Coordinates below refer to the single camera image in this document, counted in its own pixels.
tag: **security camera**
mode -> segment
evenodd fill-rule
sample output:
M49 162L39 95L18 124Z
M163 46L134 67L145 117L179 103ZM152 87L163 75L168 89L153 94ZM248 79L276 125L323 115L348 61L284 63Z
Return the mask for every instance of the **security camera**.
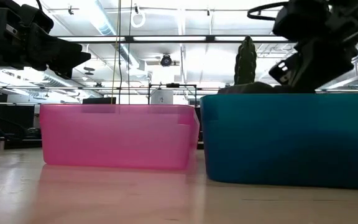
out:
M161 65L163 67L168 67L172 64L172 59L171 59L171 56L169 55L164 55L161 59Z

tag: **cable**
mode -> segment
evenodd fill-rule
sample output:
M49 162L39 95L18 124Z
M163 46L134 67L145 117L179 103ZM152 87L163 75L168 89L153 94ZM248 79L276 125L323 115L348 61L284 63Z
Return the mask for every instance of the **cable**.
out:
M117 14L117 28L116 30L118 30L118 26L120 25L120 17L119 14ZM111 102L110 104L113 103L113 95L114 95L114 82L116 81L116 62L117 62L117 43L118 43L118 33L116 33L116 44L114 45L114 49L115 49L115 53L114 53L114 68L112 70L112 87L111 87Z
M37 1L37 4L38 4L38 8L42 11L42 5L41 5L40 0L36 0L36 1Z
M133 0L131 0L131 18L132 18L132 5L133 5ZM128 36L131 36L131 27L132 27L132 22L129 21L129 34ZM128 105L131 103L131 80L130 80L130 75L129 75L129 55L131 54L131 43L128 43L128 59L127 59L127 73L128 73Z
M121 36L121 0L118 2L118 24L119 24L119 30L118 30L118 36ZM118 52L121 53L121 43L118 45ZM122 87L122 71L121 71L121 55L118 55L118 67L119 67L119 90L118 90L118 104L121 104L121 87Z
M275 7L280 7L280 6L287 6L288 2L277 2L277 3L272 3L272 4L266 4L263 6L258 6L255 7L253 9L249 9L248 10L248 18L249 19L259 19L259 20L266 20L266 21L275 21L276 18L275 17L269 17L269 16L260 16L260 15L252 15L252 13L254 12L260 12L262 10L266 10L266 9L271 9L271 8L275 8Z

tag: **plastic bin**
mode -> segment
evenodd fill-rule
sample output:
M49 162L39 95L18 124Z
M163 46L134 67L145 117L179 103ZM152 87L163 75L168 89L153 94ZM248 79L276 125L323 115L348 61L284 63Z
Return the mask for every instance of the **plastic bin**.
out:
M186 169L197 147L193 107L42 105L47 164Z
M212 180L358 189L358 94L206 96L201 117Z
M197 223L186 172L45 165L37 185L26 223Z

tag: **desk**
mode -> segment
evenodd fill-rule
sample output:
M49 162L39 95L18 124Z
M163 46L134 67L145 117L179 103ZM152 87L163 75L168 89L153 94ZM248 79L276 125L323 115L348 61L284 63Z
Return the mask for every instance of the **desk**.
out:
M45 166L0 154L0 224L356 224L358 190L224 184L193 172Z

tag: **hanging cable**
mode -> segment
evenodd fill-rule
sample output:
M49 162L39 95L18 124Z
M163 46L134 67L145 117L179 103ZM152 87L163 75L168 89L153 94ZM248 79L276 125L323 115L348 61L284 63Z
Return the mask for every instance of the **hanging cable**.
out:
M121 37L121 0L118 1L118 36ZM121 52L121 43L118 45L118 52ZM118 55L118 67L119 67L119 89L118 89L118 104L121 104L121 88L122 88L122 71L121 71L121 55Z
M42 11L42 5L41 5L40 0L36 0L36 1L37 1L37 4L38 4L38 8Z
M117 27L116 27L116 30L118 30L119 25L120 25L120 16L119 16L119 14L117 14ZM112 99L113 99L113 96L114 96L114 82L116 81L117 43L118 43L118 33L116 33L116 43L114 45L115 53L114 53L114 67L113 67L113 70L112 70L112 86L111 86L111 102L110 102L110 104L113 103Z
M132 18L132 5L133 5L134 1L131 0L131 18ZM129 21L129 34L128 36L131 36L131 27L132 27L132 22ZM131 54L131 43L128 43L128 63L127 63L127 73L128 73L128 105L131 103L131 80L130 80L130 75L129 75L129 55Z

